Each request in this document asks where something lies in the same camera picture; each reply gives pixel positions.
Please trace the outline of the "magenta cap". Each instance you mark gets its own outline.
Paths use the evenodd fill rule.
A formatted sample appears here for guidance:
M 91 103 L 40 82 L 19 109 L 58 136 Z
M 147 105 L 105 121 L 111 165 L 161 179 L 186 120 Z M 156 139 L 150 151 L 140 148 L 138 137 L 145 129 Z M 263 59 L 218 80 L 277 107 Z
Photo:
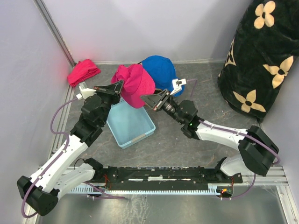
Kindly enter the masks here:
M 156 86 L 152 77 L 141 64 L 129 67 L 120 65 L 111 79 L 111 83 L 124 81 L 121 97 L 133 108 L 139 109 L 145 105 L 141 96 L 152 95 Z

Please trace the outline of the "colourful cap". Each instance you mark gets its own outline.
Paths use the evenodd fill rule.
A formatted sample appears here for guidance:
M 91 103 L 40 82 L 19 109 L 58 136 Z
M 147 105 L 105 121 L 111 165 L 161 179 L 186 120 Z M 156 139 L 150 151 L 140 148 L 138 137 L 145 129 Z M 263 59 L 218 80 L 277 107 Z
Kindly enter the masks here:
M 173 91 L 172 81 L 178 79 L 175 67 L 169 58 L 163 56 L 149 56 L 139 62 L 152 77 L 156 90 Z

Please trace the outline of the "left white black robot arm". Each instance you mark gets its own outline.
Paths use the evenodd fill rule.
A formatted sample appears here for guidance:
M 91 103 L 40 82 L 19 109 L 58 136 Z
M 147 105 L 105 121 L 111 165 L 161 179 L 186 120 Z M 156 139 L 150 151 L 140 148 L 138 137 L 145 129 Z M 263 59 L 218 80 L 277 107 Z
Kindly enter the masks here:
M 64 171 L 100 136 L 107 122 L 111 107 L 120 102 L 124 81 L 90 89 L 80 83 L 80 93 L 70 103 L 84 100 L 81 115 L 70 133 L 61 132 L 65 142 L 51 158 L 30 177 L 21 176 L 17 187 L 21 195 L 22 215 L 32 218 L 45 216 L 58 201 L 76 186 L 103 178 L 103 165 L 93 158 L 83 162 L 68 174 Z

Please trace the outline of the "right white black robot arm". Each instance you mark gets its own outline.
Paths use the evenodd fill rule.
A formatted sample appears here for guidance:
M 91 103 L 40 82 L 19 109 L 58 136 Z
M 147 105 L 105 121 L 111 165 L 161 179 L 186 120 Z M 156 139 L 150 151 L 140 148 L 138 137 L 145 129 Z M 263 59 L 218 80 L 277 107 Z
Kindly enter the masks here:
M 187 138 L 215 142 L 238 152 L 238 155 L 220 161 L 220 167 L 214 171 L 219 182 L 226 182 L 237 173 L 266 176 L 270 167 L 280 161 L 278 147 L 258 126 L 237 129 L 216 125 L 197 115 L 193 101 L 178 103 L 168 90 L 144 95 L 141 99 L 152 110 L 163 110 L 181 124 L 181 131 Z

